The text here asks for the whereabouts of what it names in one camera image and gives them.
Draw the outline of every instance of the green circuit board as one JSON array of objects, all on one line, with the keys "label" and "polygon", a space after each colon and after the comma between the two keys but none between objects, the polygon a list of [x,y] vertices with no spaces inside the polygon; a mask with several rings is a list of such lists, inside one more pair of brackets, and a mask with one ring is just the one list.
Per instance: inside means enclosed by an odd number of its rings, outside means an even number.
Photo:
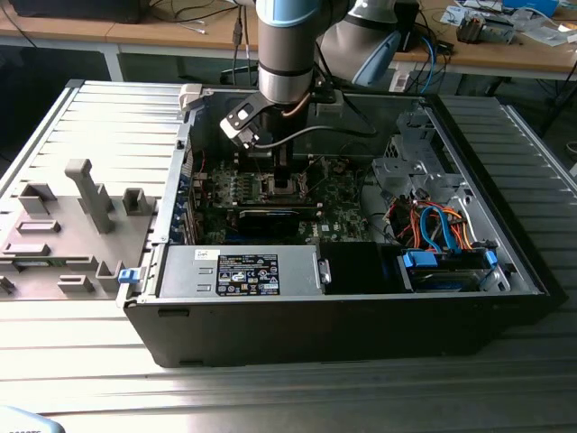
[{"label": "green circuit board", "polygon": [[[201,244],[314,244],[321,242],[370,241],[368,226],[363,220],[358,202],[359,169],[349,167],[342,160],[323,159],[314,170],[307,170],[309,192],[302,198],[313,217],[298,222],[298,232],[278,238],[275,236],[250,238],[235,228],[239,207],[270,205],[263,193],[268,173],[237,172],[231,165],[220,164],[208,171],[206,193],[212,199],[209,206],[199,206],[203,230]],[[298,176],[294,173],[294,183]]]}]

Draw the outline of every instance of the power supply label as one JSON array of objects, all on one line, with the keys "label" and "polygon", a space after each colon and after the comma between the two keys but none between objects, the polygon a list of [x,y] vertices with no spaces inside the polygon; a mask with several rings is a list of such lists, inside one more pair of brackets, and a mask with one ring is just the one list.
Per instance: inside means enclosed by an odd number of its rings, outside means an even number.
[{"label": "power supply label", "polygon": [[219,255],[217,272],[219,296],[280,295],[276,254]]}]

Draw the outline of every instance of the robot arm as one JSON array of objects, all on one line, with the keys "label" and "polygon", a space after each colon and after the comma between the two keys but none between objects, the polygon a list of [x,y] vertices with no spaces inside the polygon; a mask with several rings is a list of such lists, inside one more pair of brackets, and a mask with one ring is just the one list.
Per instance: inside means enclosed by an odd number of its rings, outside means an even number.
[{"label": "robot arm", "polygon": [[[356,65],[358,71],[354,77],[349,77],[350,68],[337,68],[344,72],[337,75],[355,84],[370,85],[384,74],[392,60],[399,38],[391,38],[389,30],[375,28],[373,24],[363,25],[367,20],[362,18],[359,8],[375,2],[376,6],[368,8],[372,13],[380,10],[377,0],[357,0],[356,3],[354,0],[256,0],[259,92],[247,97],[220,126],[229,139],[245,149],[270,150],[275,181],[279,185],[284,185],[290,174],[290,138],[304,131],[306,105],[309,100],[314,102],[310,95],[319,37],[331,29],[323,39],[323,45],[330,51],[328,62],[337,67],[349,62]],[[356,21],[343,22],[345,26],[339,30],[335,24],[345,19],[352,9]],[[337,132],[367,136],[342,128]]]}]

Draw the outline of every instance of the blue wire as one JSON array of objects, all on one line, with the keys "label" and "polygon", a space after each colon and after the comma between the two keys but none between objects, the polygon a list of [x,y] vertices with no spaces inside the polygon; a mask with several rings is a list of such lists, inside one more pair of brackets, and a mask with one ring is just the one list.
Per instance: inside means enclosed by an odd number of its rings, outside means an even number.
[{"label": "blue wire", "polygon": [[426,46],[429,49],[429,54],[431,55],[431,70],[429,70],[429,76],[426,79],[426,83],[425,86],[423,88],[421,88],[421,91],[419,93],[425,93],[426,88],[429,87],[429,83],[431,82],[431,78],[433,77],[433,73],[435,71],[435,50],[433,50],[433,45],[431,45],[431,42],[429,42],[429,40],[425,37],[425,36],[421,36],[421,39],[426,43]]},{"label": "blue wire", "polygon": [[419,225],[421,228],[421,235],[423,236],[423,239],[425,239],[425,241],[429,245],[431,245],[433,248],[435,248],[438,253],[441,253],[443,251],[441,249],[441,247],[438,244],[436,244],[435,241],[433,241],[433,239],[431,239],[426,232],[426,217],[429,215],[429,213],[432,210],[437,211],[439,213],[439,216],[441,217],[441,227],[443,228],[444,241],[446,242],[447,246],[449,247],[450,250],[453,250],[456,253],[460,253],[461,248],[459,248],[459,245],[457,245],[457,242],[454,240],[453,235],[451,235],[451,230],[449,229],[449,220],[447,219],[447,215],[444,214],[443,210],[440,207],[429,206],[429,207],[426,207],[425,210],[423,210],[423,212],[421,213],[421,221],[420,221]]}]

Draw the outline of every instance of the motherboard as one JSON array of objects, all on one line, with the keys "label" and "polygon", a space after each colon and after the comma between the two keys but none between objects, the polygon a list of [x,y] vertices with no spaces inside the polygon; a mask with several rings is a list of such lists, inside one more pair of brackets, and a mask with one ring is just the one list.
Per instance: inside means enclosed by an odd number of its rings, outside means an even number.
[{"label": "motherboard", "polygon": [[359,204],[366,164],[317,156],[275,188],[273,174],[206,161],[192,175],[194,244],[315,244],[371,240]]}]

